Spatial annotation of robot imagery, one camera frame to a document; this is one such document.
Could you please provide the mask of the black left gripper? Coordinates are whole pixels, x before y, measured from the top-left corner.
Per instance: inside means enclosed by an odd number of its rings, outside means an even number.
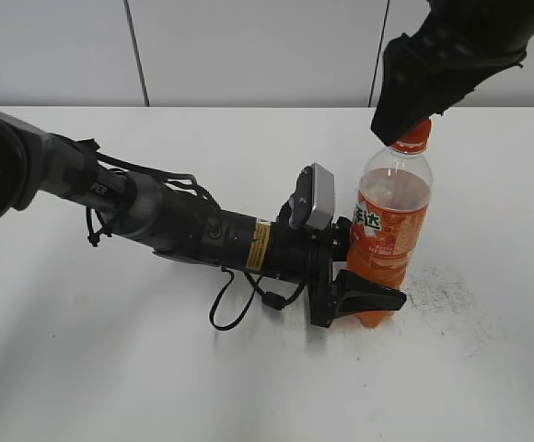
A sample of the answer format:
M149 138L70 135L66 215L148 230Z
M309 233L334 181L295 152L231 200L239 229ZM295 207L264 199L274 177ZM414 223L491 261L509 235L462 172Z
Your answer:
M266 255L266 275L296 284L290 297L266 293L266 306L282 310L308 291L309 322L328 328L346 316L378 311L398 311L407 300L399 289L371 282L356 273L340 270L332 281L335 262L343 262L349 248L352 220L339 216L324 230L293 229L283 216L272 224Z

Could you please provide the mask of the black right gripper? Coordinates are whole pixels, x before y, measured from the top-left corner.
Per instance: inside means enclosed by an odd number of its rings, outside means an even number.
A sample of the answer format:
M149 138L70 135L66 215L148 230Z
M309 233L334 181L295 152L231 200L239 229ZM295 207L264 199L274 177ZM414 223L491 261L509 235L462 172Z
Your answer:
M534 1L431 1L415 32L391 40L371 131L385 146L486 79L522 65Z

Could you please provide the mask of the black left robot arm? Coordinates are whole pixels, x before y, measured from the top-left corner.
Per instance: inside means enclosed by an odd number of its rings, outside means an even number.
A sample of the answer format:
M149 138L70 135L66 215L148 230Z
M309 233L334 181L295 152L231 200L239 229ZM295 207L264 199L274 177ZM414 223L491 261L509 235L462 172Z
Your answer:
M191 174L147 168L102 154L0 112L0 217L26 209L37 192L83 205L87 239L119 236L162 258L241 272L254 296L275 310L294 302L261 288L263 278L308 294L309 319L327 327L365 312L397 311L401 291L335 270L350 246L347 218L334 214L334 178L304 167L274 221L229 212Z

